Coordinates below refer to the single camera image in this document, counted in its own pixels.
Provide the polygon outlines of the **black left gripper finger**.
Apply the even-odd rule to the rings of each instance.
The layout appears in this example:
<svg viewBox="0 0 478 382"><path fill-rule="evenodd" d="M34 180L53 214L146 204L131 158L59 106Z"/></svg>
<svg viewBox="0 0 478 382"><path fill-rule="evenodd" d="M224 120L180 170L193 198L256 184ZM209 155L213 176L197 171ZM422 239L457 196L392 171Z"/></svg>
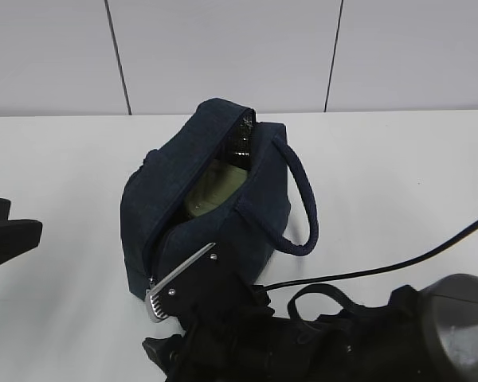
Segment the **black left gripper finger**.
<svg viewBox="0 0 478 382"><path fill-rule="evenodd" d="M9 218L11 201L0 198L0 266L36 248L43 224L39 220Z"/></svg>

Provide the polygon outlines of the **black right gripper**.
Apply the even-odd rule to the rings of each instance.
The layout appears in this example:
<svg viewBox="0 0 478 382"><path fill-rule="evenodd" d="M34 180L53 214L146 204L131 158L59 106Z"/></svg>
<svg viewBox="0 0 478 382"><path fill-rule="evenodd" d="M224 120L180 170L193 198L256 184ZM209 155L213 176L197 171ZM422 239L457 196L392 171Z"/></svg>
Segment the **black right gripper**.
<svg viewBox="0 0 478 382"><path fill-rule="evenodd" d="M154 294L146 304L154 320L172 316L185 330L143 340L168 381L303 381L319 352L321 319L279 318L263 300L210 298L184 306Z"/></svg>

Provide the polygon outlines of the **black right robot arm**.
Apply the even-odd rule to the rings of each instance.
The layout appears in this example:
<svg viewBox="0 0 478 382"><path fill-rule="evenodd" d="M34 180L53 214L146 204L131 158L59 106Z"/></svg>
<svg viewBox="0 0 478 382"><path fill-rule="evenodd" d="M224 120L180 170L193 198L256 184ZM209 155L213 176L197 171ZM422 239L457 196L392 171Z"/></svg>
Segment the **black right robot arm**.
<svg viewBox="0 0 478 382"><path fill-rule="evenodd" d="M478 381L478 277L455 274L388 303L359 305L330 284L306 286L337 314L303 320L252 303L142 346L169 381Z"/></svg>

